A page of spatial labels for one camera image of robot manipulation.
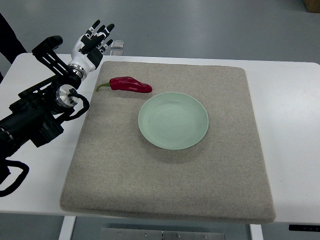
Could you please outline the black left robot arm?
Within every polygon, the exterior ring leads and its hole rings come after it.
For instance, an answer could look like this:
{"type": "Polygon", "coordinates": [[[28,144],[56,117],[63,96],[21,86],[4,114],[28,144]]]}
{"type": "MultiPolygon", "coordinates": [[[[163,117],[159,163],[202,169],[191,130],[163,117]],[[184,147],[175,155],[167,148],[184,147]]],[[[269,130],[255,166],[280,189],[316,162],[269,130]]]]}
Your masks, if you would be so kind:
{"type": "Polygon", "coordinates": [[[48,144],[63,133],[63,122],[77,119],[89,109],[89,101],[77,93],[81,77],[54,52],[62,43],[62,37],[54,35],[32,50],[54,75],[20,92],[20,99],[9,106],[12,113],[0,121],[2,159],[28,141],[36,147],[48,144]]]}

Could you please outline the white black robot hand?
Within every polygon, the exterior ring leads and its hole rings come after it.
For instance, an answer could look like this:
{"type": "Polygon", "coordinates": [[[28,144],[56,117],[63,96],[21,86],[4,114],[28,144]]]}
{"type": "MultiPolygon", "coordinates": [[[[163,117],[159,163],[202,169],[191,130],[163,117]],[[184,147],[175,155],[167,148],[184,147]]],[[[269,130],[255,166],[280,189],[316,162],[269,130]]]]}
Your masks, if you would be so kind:
{"type": "Polygon", "coordinates": [[[107,40],[115,25],[100,25],[98,19],[82,36],[79,37],[71,52],[71,61],[68,66],[74,73],[85,79],[87,75],[100,65],[103,54],[113,43],[107,40]]]}

